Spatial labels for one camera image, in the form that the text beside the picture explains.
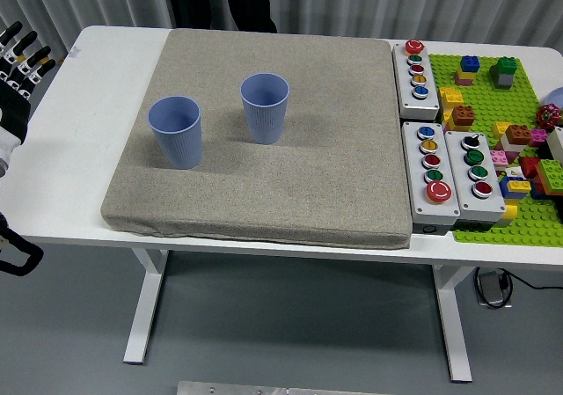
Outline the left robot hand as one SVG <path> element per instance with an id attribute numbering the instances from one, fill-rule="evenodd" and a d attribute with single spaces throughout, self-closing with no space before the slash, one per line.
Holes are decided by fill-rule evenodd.
<path id="1" fill-rule="evenodd" d="M 24 51 L 37 39 L 32 30 L 13 45 L 9 43 L 22 30 L 15 21 L 1 32 L 1 173 L 9 169 L 12 152 L 25 142 L 31 119 L 29 99 L 35 87 L 55 68 L 49 57 L 50 46 L 40 48 L 30 56 Z"/>

